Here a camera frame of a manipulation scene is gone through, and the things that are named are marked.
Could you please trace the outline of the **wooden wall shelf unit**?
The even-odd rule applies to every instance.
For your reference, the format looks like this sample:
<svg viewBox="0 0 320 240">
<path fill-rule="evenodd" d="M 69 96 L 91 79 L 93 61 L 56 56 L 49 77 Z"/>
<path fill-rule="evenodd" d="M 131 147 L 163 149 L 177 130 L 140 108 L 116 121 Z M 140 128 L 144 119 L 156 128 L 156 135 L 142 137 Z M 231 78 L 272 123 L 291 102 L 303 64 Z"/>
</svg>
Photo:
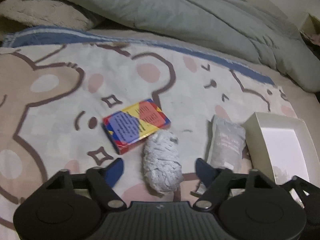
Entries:
<svg viewBox="0 0 320 240">
<path fill-rule="evenodd" d="M 319 19 L 308 14 L 300 28 L 304 42 L 313 49 L 319 50 Z"/>
</svg>

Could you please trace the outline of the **beige fuzzy pillow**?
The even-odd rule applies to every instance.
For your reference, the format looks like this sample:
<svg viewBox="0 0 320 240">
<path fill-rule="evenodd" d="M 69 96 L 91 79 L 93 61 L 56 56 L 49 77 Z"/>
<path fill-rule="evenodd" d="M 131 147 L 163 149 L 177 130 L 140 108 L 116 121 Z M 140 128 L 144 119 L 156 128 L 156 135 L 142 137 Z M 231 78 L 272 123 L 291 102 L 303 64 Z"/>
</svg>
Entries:
<svg viewBox="0 0 320 240">
<path fill-rule="evenodd" d="M 1 29 L 13 30 L 40 25 L 90 30 L 104 18 L 63 0 L 4 0 Z"/>
</svg>

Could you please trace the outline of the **white shallow box tray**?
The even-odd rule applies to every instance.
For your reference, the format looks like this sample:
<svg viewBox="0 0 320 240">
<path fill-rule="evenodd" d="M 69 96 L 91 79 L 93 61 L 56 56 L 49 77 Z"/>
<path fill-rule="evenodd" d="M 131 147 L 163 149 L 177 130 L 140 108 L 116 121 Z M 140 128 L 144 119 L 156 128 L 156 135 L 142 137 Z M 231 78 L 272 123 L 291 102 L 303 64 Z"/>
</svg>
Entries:
<svg viewBox="0 0 320 240">
<path fill-rule="evenodd" d="M 319 186 L 319 158 L 303 120 L 255 112 L 242 126 L 253 168 L 278 185 L 298 176 Z"/>
</svg>

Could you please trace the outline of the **grey sachet pouch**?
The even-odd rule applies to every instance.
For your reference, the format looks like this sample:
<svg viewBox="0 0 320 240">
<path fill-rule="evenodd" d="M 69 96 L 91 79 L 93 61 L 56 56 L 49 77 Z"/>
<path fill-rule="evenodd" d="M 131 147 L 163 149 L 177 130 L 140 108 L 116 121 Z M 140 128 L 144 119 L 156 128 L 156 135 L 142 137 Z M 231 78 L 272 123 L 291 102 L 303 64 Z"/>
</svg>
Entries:
<svg viewBox="0 0 320 240">
<path fill-rule="evenodd" d="M 212 119 L 212 137 L 205 161 L 213 168 L 241 170 L 242 152 L 246 146 L 245 129 L 217 115 Z"/>
</svg>

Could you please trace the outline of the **cartoon bear print cloth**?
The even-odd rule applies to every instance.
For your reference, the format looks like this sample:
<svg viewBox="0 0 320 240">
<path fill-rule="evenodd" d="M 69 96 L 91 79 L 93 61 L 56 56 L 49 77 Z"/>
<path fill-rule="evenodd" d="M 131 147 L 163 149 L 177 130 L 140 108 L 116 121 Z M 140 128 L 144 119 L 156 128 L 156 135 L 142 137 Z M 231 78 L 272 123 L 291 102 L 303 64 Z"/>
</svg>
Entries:
<svg viewBox="0 0 320 240">
<path fill-rule="evenodd" d="M 82 173 L 118 157 L 102 120 L 145 99 L 169 118 L 184 181 L 147 188 L 142 144 L 123 155 L 116 193 L 134 200 L 195 202 L 194 161 L 210 147 L 210 120 L 243 123 L 256 112 L 295 116 L 283 89 L 237 62 L 186 46 L 31 28 L 1 45 L 1 239 L 17 239 L 16 208 L 61 169 Z"/>
</svg>

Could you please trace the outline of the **grey quilted duvet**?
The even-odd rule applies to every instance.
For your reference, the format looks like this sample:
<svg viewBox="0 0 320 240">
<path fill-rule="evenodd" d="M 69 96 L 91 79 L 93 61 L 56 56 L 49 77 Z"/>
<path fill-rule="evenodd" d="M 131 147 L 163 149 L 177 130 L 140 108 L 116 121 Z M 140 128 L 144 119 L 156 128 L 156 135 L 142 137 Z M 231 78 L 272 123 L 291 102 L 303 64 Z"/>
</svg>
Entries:
<svg viewBox="0 0 320 240">
<path fill-rule="evenodd" d="M 124 26 L 263 64 L 319 91 L 319 59 L 283 17 L 246 0 L 65 0 Z"/>
</svg>

